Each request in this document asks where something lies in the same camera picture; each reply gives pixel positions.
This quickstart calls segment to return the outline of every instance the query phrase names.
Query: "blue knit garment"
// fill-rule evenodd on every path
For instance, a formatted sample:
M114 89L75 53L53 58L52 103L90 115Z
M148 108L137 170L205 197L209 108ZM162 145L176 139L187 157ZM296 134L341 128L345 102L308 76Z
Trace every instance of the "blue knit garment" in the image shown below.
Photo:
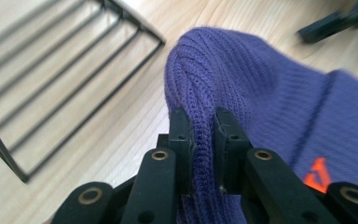
M245 223L239 196L220 194L213 173L213 115L233 112L254 147L277 152L321 190L358 184L358 80L295 63L260 38L196 28L173 48L165 70L171 111L193 120L195 194L178 204L179 223Z

